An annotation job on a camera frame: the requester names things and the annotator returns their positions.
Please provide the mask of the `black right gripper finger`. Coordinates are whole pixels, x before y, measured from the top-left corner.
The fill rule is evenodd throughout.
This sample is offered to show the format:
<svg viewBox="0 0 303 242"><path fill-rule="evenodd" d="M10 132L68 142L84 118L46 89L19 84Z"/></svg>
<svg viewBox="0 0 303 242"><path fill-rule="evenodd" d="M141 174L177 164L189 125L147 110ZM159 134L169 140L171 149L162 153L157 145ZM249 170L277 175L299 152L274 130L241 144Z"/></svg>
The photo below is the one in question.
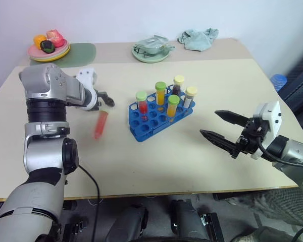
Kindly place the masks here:
<svg viewBox="0 0 303 242"><path fill-rule="evenodd" d="M226 122L244 127L248 118L228 110L216 110L215 114Z"/></svg>
<svg viewBox="0 0 303 242"><path fill-rule="evenodd" d="M237 150L237 145L225 139L224 136L207 130L200 130L200 133L213 145L227 151L232 158L235 159L239 155L240 151Z"/></svg>

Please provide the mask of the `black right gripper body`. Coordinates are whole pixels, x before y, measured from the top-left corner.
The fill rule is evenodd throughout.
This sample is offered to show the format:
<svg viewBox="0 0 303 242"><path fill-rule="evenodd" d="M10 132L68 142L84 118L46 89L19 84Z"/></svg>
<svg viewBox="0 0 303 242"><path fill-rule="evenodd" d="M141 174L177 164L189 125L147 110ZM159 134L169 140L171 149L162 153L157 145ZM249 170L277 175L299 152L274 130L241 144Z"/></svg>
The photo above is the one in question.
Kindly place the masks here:
<svg viewBox="0 0 303 242"><path fill-rule="evenodd" d="M238 141L241 151L244 154L254 154L259 149L259 141L263 141L269 131L269 123L260 118L245 117L241 126L244 127Z"/></svg>

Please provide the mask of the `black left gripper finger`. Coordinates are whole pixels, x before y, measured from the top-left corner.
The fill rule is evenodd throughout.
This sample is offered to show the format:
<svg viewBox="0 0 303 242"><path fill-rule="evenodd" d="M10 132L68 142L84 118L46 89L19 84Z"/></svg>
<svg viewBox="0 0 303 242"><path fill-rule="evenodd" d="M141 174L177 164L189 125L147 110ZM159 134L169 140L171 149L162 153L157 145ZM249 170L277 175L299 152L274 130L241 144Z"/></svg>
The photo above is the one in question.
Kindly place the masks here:
<svg viewBox="0 0 303 242"><path fill-rule="evenodd" d="M99 96L104 101L105 105L107 105L108 107L115 106L114 100L108 96L107 92L100 92Z"/></svg>

